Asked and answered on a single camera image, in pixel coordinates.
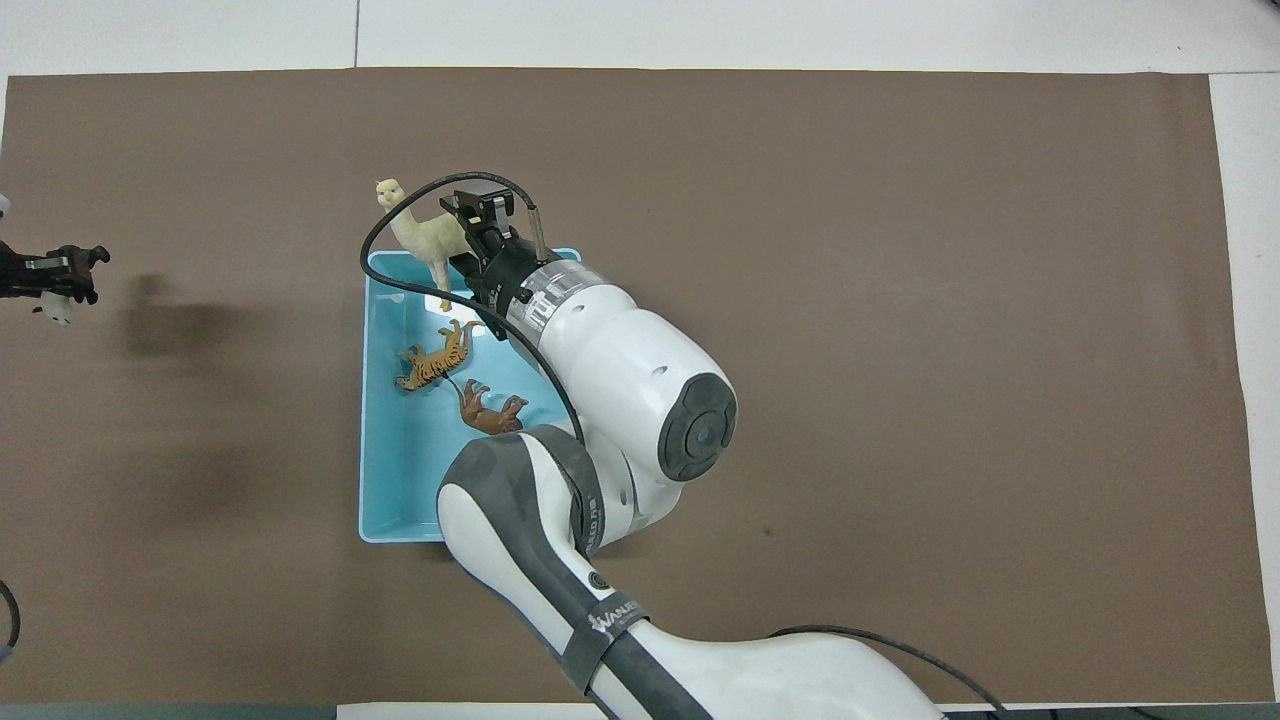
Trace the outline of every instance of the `white llama toy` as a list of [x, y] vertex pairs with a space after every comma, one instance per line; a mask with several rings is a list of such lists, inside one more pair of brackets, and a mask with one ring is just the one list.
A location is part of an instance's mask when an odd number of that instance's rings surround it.
[[[378, 204], [387, 213], [401, 200], [404, 200], [404, 188], [396, 178], [384, 179], [376, 183]], [[448, 213], [443, 213], [425, 223], [413, 218], [413, 211], [406, 208], [390, 223], [396, 240], [410, 251], [410, 255], [426, 263], [431, 269], [431, 279], [435, 287], [444, 292], [452, 292], [449, 287], [449, 258], [471, 252], [462, 225]], [[442, 300], [440, 309], [445, 313], [453, 305], [448, 300]]]

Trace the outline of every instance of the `blue plastic bin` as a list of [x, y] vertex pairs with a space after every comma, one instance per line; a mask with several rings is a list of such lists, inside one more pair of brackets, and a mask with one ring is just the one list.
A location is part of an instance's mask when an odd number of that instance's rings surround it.
[[[557, 252], [579, 260], [577, 251]], [[426, 265], [404, 251], [370, 255], [375, 270], [406, 282], [435, 287]], [[470, 297], [462, 277], [449, 268], [453, 292]], [[364, 392], [360, 413], [360, 537], [366, 542], [440, 542], [435, 491], [444, 471], [467, 442], [484, 437], [462, 423], [458, 396], [448, 380], [413, 392], [396, 387], [408, 364], [396, 354], [419, 343], [426, 352], [443, 347], [436, 331], [475, 320], [472, 310], [404, 292], [365, 278]], [[467, 378], [493, 389], [486, 407], [499, 409], [511, 395], [529, 401], [525, 427], [556, 423], [567, 415], [559, 396], [509, 342], [498, 342], [484, 325], [471, 329], [471, 352], [449, 373], [461, 387]]]

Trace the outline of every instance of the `orange striped tiger toy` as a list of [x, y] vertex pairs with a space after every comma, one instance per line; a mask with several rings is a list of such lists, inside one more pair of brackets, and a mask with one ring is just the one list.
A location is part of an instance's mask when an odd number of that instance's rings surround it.
[[467, 354], [471, 352], [471, 333], [468, 331], [481, 323], [471, 320], [466, 325], [460, 325], [457, 320], [449, 320], [449, 324], [453, 325], [452, 331], [449, 328], [438, 331], [444, 336], [443, 348], [424, 354], [421, 345], [412, 345], [410, 346], [412, 352], [401, 350], [396, 354], [412, 365], [407, 375], [396, 378], [396, 384], [401, 389], [408, 392], [421, 389], [444, 377], [445, 373], [457, 369], [467, 359]]

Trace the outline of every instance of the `brown mat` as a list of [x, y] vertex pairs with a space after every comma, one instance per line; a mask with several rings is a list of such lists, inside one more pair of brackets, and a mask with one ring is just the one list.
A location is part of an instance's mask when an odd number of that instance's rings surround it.
[[442, 546], [356, 536], [372, 182], [462, 169], [740, 393], [599, 559], [659, 626], [1271, 700], [1206, 78], [500, 69], [10, 81], [4, 240], [115, 258], [70, 328], [0, 306], [0, 700], [575, 698]]

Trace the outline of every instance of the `velcro strap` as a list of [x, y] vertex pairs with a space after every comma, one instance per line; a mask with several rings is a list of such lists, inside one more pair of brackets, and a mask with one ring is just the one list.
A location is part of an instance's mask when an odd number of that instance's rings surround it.
[[586, 612], [568, 638], [561, 670], [580, 693], [586, 693], [604, 653], [636, 620], [649, 614], [625, 592], [614, 592]]

